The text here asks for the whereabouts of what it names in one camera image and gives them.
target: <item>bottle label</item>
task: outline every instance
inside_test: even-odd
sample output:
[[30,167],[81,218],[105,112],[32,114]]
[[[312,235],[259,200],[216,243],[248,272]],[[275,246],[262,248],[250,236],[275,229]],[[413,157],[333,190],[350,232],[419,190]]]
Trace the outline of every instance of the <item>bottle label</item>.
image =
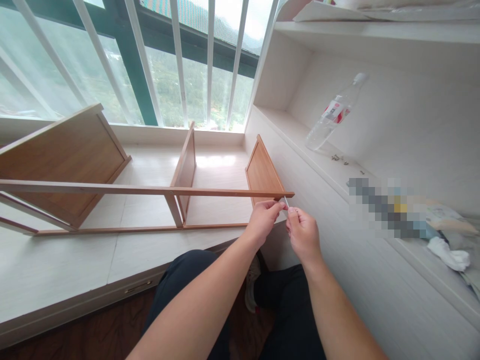
[[340,124],[342,120],[349,114],[349,110],[342,103],[332,100],[330,105],[325,109],[322,117],[333,121],[335,124]]

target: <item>person's left hand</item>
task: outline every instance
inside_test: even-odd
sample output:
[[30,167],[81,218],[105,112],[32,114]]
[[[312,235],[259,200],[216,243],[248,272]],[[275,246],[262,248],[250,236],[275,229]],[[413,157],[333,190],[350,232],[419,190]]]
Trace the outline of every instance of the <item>person's left hand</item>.
[[257,202],[251,212],[250,221],[244,234],[259,242],[258,246],[262,246],[282,210],[288,210],[288,206],[284,202],[275,200]]

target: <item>forearm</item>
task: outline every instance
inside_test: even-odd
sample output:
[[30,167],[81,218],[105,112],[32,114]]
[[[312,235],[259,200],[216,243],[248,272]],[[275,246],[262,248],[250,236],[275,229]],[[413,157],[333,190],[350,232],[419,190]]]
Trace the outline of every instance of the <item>forearm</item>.
[[206,359],[237,297],[257,242],[242,235],[158,315],[129,359]]
[[304,270],[327,359],[386,359],[325,262],[319,258]]

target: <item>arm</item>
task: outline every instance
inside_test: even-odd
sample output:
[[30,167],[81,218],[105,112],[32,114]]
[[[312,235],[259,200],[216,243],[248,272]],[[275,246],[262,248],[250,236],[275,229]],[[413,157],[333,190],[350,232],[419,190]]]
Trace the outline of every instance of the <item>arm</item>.
[[325,264],[315,219],[290,207],[286,227],[305,271],[316,328],[327,359],[386,359]]
[[283,202],[257,203],[245,232],[173,298],[127,359],[206,359],[282,209]]

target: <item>dark pants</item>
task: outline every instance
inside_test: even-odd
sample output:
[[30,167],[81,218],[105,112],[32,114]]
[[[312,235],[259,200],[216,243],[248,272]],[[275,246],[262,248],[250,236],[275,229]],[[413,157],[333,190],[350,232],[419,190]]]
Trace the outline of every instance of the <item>dark pants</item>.
[[[217,259],[213,252],[191,250],[177,257],[158,284],[144,332],[185,286]],[[315,325],[307,278],[301,265],[262,273],[255,282],[255,302],[275,311],[275,323],[260,359],[325,359]],[[209,359],[229,359],[229,327],[225,322]]]

